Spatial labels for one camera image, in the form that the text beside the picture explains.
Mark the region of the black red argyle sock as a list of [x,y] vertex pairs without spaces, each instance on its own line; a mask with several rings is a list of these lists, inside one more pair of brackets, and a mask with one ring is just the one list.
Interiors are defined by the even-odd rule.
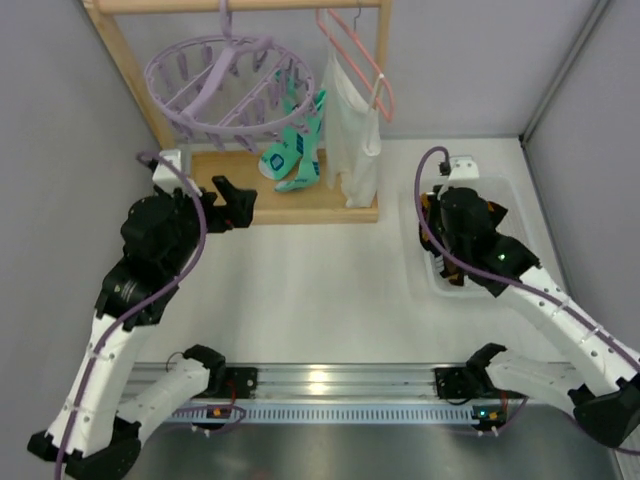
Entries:
[[[421,213],[422,213],[422,218],[426,224],[429,224],[429,214],[430,214],[430,205],[431,205],[430,198],[431,198],[431,195],[428,193],[420,194]],[[433,255],[439,254],[439,251],[434,247],[429,234],[426,232],[426,230],[422,226],[419,226],[419,239],[420,239],[420,244],[425,251]]]
[[487,206],[488,206],[489,216],[490,216],[492,225],[494,228],[496,228],[506,217],[508,213],[508,209],[492,201],[488,201]]

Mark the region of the mint green patterned sock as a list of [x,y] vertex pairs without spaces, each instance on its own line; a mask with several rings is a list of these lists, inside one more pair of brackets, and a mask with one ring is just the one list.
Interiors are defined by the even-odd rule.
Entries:
[[303,151],[302,136],[294,127],[286,126],[281,132],[280,140],[261,155],[259,171],[268,179],[282,180],[301,159]]

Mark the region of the purple round clip hanger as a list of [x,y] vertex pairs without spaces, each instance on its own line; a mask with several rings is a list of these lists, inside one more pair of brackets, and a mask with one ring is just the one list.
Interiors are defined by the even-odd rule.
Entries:
[[221,2],[219,31],[167,47],[144,70],[151,100],[184,143],[218,150],[235,141],[250,152],[278,142],[286,126],[300,135],[317,114],[319,89],[308,64],[267,34],[238,34]]

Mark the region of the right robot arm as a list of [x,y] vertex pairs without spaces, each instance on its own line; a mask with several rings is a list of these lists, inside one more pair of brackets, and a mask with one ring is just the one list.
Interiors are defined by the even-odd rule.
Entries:
[[573,417],[598,443],[616,448],[639,426],[639,354],[616,341],[552,279],[518,239],[499,232],[506,208],[475,190],[450,187],[417,198],[422,247],[442,258],[445,279],[466,280],[522,315],[565,358],[536,361],[488,343],[464,375],[481,394],[512,391]]

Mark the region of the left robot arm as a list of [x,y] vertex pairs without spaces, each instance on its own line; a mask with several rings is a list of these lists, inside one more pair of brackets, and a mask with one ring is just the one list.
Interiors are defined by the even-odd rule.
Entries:
[[57,478],[124,478],[166,419],[192,398],[227,386],[224,355],[196,344],[137,397],[121,399],[139,351],[199,260],[206,236],[252,223],[256,191],[239,189],[224,176],[212,181],[212,192],[156,187],[130,207],[120,229],[123,256],[103,279],[68,398],[27,446],[55,463]]

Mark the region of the white cloth on hanger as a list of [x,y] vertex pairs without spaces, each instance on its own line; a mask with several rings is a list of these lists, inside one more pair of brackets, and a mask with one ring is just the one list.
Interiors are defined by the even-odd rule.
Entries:
[[322,87],[327,186],[340,180],[345,206],[368,208],[377,192],[381,153],[376,94],[362,97],[335,54],[329,55]]

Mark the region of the pink clothes hanger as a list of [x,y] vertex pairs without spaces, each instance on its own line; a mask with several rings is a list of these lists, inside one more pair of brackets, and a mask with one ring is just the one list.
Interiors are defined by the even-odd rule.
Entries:
[[358,12],[350,21],[343,19],[332,8],[317,9],[315,21],[344,66],[349,67],[361,82],[364,91],[374,94],[375,108],[390,124],[396,113],[395,95],[386,73],[392,2],[375,1],[372,7],[377,10],[373,53],[357,33],[358,18],[364,10],[364,4],[358,4]]

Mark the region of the white plastic laundry basket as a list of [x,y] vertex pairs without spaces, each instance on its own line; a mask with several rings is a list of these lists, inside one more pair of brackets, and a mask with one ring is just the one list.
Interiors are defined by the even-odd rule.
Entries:
[[[453,180],[450,184],[454,187],[472,188],[480,197],[505,207],[507,213],[497,226],[498,232],[516,238],[533,252],[537,250],[529,221],[523,217],[520,198],[509,179],[487,175],[475,179]],[[454,286],[440,277],[442,260],[433,258],[419,241],[419,221],[411,185],[400,190],[399,222],[409,290],[414,299],[422,301],[435,296],[449,300],[478,300],[490,297],[489,292],[470,280],[466,280],[462,286]]]

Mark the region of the brown argyle sock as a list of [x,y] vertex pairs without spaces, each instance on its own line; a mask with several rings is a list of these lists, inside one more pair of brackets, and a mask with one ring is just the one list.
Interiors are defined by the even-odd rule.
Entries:
[[446,281],[448,284],[454,287],[463,287],[464,286],[464,278],[465,273],[463,270],[458,267],[448,268],[444,267],[440,272],[440,277]]

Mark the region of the aluminium corner profile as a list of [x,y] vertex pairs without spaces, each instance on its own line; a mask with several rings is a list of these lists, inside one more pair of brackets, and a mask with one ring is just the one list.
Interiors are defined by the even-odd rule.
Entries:
[[529,116],[523,131],[518,136],[523,149],[528,147],[528,144],[531,142],[538,127],[545,118],[547,111],[560,93],[573,68],[585,53],[589,42],[613,5],[614,1],[612,0],[597,0],[592,2],[585,19],[573,36],[569,46],[561,57],[559,65],[553,71],[540,99]]

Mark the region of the wooden drying rack frame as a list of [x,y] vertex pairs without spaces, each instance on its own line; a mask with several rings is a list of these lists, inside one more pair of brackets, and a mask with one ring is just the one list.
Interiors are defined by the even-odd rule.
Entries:
[[[88,1],[101,40],[159,145],[188,145],[195,182],[227,179],[253,189],[254,220],[263,225],[355,224],[378,219],[375,201],[348,207],[346,197],[317,181],[284,174],[283,187],[258,170],[271,148],[312,139],[324,120],[324,95],[308,66],[267,34],[240,33],[236,11],[294,10],[294,1]],[[117,17],[127,14],[219,13],[216,34],[194,37],[141,67]]]

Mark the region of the aluminium mounting rail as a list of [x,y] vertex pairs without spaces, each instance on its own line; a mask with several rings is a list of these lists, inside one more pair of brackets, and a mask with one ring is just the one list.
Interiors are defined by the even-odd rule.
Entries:
[[628,365],[593,358],[594,369],[581,372],[563,362],[524,357],[466,364],[247,364],[226,366],[216,385],[192,396],[202,399],[468,399],[542,398],[549,393],[609,393],[633,377]]

